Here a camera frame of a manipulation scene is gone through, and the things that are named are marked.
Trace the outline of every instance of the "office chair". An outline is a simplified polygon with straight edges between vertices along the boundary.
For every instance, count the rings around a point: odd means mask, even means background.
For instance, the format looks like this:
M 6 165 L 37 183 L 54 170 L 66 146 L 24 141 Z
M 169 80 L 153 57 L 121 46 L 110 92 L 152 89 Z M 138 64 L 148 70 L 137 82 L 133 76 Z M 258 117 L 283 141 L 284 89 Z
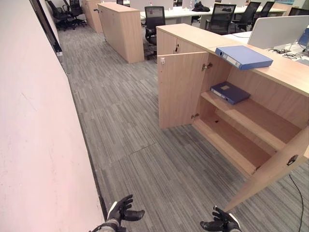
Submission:
M 289 16 L 309 15 L 309 10 L 292 7 Z
M 272 6 L 274 5 L 274 1 L 268 1 L 265 3 L 263 9 L 261 10 L 261 12 L 259 13 L 255 13 L 254 18 L 253 18 L 253 23 L 252 23 L 252 27 L 254 26 L 256 20 L 258 18 L 266 18 L 268 16 L 268 13 L 270 11 L 270 9 L 272 8 Z
M 62 5 L 62 9 L 66 12 L 70 11 L 70 5 L 68 4 L 67 0 L 63 0 L 64 1 L 64 5 Z
M 72 22 L 69 22 L 68 19 L 71 18 L 61 7 L 55 7 L 52 1 L 47 0 L 48 5 L 53 11 L 53 17 L 59 22 L 56 23 L 57 29 L 63 28 L 66 31 L 67 28 L 72 28 L 75 30 L 75 25 Z
M 211 20 L 206 20 L 205 30 L 219 35 L 228 34 L 235 8 L 236 5 L 216 3 L 213 7 Z
M 251 1 L 247 6 L 245 12 L 242 14 L 240 20 L 232 20 L 232 23 L 235 26 L 234 33 L 237 32 L 237 28 L 239 29 L 239 32 L 241 32 L 242 29 L 247 31 L 247 26 L 253 23 L 253 17 L 260 4 L 261 4 L 260 2 Z
M 82 25 L 83 27 L 85 26 L 86 22 L 85 20 L 78 19 L 77 16 L 83 14 L 83 10 L 79 4 L 79 0 L 70 0 L 70 15 L 74 18 L 72 23 L 77 24 L 77 25 Z
M 177 0 L 176 6 L 182 6 L 183 5 L 183 0 Z
M 145 6 L 146 13 L 146 40 L 153 45 L 156 45 L 156 26 L 165 25 L 165 15 L 163 6 Z M 148 55 L 146 58 L 149 59 L 150 56 L 156 56 L 156 51 Z

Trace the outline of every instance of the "bag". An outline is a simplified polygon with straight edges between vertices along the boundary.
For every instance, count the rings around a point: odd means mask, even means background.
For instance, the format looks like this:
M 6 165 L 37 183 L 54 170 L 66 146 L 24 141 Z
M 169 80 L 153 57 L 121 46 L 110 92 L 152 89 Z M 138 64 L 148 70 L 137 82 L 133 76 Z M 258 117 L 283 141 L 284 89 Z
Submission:
M 196 12 L 209 12 L 211 11 L 208 7 L 203 6 L 203 4 L 199 1 L 194 5 L 194 9 L 192 11 Z

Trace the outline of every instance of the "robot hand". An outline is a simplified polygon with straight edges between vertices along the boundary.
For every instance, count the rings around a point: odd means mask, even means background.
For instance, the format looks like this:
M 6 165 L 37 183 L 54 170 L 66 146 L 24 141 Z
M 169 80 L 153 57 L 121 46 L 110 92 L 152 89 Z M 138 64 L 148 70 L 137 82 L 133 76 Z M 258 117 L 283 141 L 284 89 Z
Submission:
M 126 229 L 121 227 L 121 220 L 126 221 L 138 221 L 141 220 L 145 214 L 144 210 L 132 211 L 128 210 L 132 207 L 133 195 L 128 195 L 118 202 L 114 202 L 112 205 L 107 220 L 102 224 L 103 231 L 115 231 L 115 232 L 125 232 Z
M 215 206 L 215 211 L 211 222 L 201 221 L 201 227 L 206 231 L 223 231 L 223 232 L 241 232 L 240 225 L 237 219 L 232 215 L 224 212 L 222 209 Z

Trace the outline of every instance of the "chair backrest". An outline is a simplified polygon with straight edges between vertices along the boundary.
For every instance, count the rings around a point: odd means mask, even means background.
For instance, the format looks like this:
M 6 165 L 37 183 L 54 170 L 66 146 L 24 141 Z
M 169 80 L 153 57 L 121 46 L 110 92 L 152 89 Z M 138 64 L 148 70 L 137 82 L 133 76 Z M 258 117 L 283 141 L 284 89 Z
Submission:
M 79 4 L 79 0 L 70 0 L 71 14 L 74 16 L 81 15 L 83 10 Z
M 240 23 L 248 24 L 253 21 L 253 17 L 257 11 L 257 8 L 260 6 L 260 2 L 251 1 L 247 6 L 245 12 L 242 14 Z
M 176 6 L 182 6 L 183 5 L 183 0 L 177 0 Z
M 47 1 L 48 5 L 50 8 L 52 8 L 53 11 L 53 17 L 58 18 L 64 14 L 64 11 L 62 10 L 61 7 L 55 7 L 52 1 L 48 0 Z
M 227 34 L 236 5 L 215 4 L 211 15 L 211 23 L 208 30 L 217 34 Z
M 145 6 L 146 27 L 155 29 L 156 26 L 165 25 L 163 6 Z
M 292 7 L 289 16 L 293 15 L 309 15 L 309 10 Z
M 64 1 L 64 4 L 67 6 L 67 7 L 70 7 L 70 5 L 68 4 L 67 0 L 63 0 Z
M 260 18 L 264 18 L 268 16 L 268 13 L 270 11 L 270 9 L 272 8 L 272 6 L 274 5 L 274 1 L 268 1 L 265 3 L 263 9 L 261 10 L 260 13 Z
M 50 6 L 50 8 L 52 8 L 53 14 L 58 14 L 58 10 L 55 7 L 55 5 L 53 4 L 53 2 L 48 0 L 47 3 Z

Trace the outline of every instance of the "gray carpet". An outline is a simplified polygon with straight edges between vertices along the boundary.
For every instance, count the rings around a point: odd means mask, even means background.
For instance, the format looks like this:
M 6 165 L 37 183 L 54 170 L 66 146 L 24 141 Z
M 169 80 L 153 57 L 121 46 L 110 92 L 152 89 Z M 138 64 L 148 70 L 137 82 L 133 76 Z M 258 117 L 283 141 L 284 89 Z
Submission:
M 107 207 L 132 193 L 134 209 L 146 214 L 139 222 L 124 222 L 129 232 L 203 231 L 199 222 L 211 220 L 213 205 L 224 208 L 244 177 L 192 126 L 158 127 L 154 60 L 127 64 L 90 27 L 60 31 L 59 37 Z M 152 47 L 144 46 L 149 54 Z M 308 232 L 308 162 L 292 175 L 304 196 L 301 231 Z M 296 232 L 301 201 L 285 177 L 232 212 L 243 232 Z

